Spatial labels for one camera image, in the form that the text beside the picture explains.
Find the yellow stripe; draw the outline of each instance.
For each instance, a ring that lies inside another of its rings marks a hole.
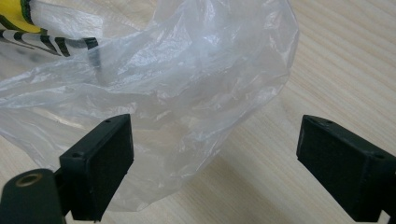
[[[14,26],[29,33],[40,33],[41,29],[26,22],[22,16],[21,0],[0,0],[0,15]]]

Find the screw hole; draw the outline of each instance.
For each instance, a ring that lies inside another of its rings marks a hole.
[[[374,154],[374,156],[375,156],[377,159],[380,159],[380,160],[382,160],[382,159],[385,158],[385,157],[384,157],[383,155],[381,155],[381,154]]]
[[[75,152],[72,155],[73,158],[81,158],[82,156],[84,156],[84,153],[82,152]]]
[[[30,174],[22,177],[16,183],[17,187],[24,188],[37,183],[43,177],[42,174]]]

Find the green stripe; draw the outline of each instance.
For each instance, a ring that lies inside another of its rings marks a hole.
[[[40,36],[40,41],[41,41],[44,45],[46,45],[46,47],[48,48],[48,49],[44,49],[44,48],[41,48],[41,47],[39,47],[39,46],[37,46],[37,45],[33,45],[33,44],[29,44],[29,43],[25,42],[25,41],[22,39],[22,36],[23,36],[23,35],[24,35],[24,33],[22,33],[22,32],[17,32],[17,33],[14,34],[14,39],[15,39],[16,41],[20,42],[20,43],[23,44],[23,45],[27,45],[27,46],[33,47],[33,48],[35,48],[35,49],[42,49],[42,50],[44,50],[44,51],[46,51],[46,52],[48,52],[48,53],[50,53],[50,54],[53,54],[53,55],[56,55],[56,56],[61,56],[61,55],[58,53],[58,51],[56,51],[56,48],[53,47],[52,43],[50,43],[50,37],[49,37],[49,36],[47,36],[47,35],[41,35],[41,36]]]
[[[6,29],[8,30],[16,30],[16,31],[21,31],[21,32],[25,32],[24,30],[21,30],[18,26],[12,24],[11,21],[7,20],[7,18],[5,16],[0,15],[0,23],[6,27]]]
[[[3,35],[4,31],[5,30],[0,30],[0,42],[7,43],[7,44],[12,44],[12,45],[17,45],[17,46],[24,47],[24,48],[27,48],[27,49],[34,49],[34,48],[27,47],[27,46],[24,46],[24,45],[20,45],[20,44],[17,44],[17,43],[14,43],[14,42],[11,42],[11,41],[5,39],[4,35]]]
[[[63,37],[56,37],[55,38],[55,43],[58,45],[59,49],[61,50],[61,53],[64,57],[70,57],[70,52],[67,49],[66,43],[65,43],[65,38]]]
[[[15,31],[24,32],[24,33],[30,33],[30,32],[27,32],[27,31],[22,30],[21,28],[19,28],[19,27],[16,26],[16,25],[12,24],[11,21],[7,20],[7,18],[6,18],[5,16],[2,16],[2,15],[0,15],[0,23],[1,23],[4,27],[6,27],[6,29],[8,29],[8,30],[15,30]],[[40,28],[39,34],[41,34],[41,35],[46,35],[47,32],[48,32],[47,30],[45,30],[45,29],[43,29],[43,28]]]
[[[30,16],[30,0],[21,0],[21,9],[22,9],[22,16],[25,20],[34,25],[32,22],[32,17]]]

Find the light wood surface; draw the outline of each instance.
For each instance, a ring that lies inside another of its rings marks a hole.
[[[354,223],[297,161],[301,118],[331,119],[396,155],[396,1],[290,2],[301,36],[280,95],[180,192],[103,223]],[[0,186],[36,167],[3,138],[0,154]]]

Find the crumpled plastic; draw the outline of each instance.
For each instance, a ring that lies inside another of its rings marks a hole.
[[[299,31],[287,0],[123,2],[151,19],[117,1],[32,0],[54,49],[42,34],[3,31],[0,134],[55,170],[102,120],[131,114],[135,160],[111,208],[138,211],[204,169],[280,92]]]

